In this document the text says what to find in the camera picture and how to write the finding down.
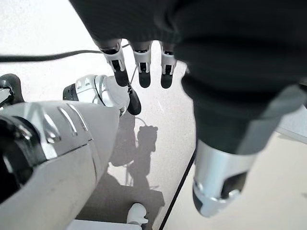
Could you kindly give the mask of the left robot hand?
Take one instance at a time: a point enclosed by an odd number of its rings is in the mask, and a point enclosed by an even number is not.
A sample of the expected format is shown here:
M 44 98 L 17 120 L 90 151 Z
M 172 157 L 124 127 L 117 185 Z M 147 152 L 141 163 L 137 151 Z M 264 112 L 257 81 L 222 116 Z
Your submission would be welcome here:
M 282 117 L 306 95 L 304 0 L 73 0 L 94 42 L 173 43 L 193 100 L 193 200 L 212 217 L 236 199 Z

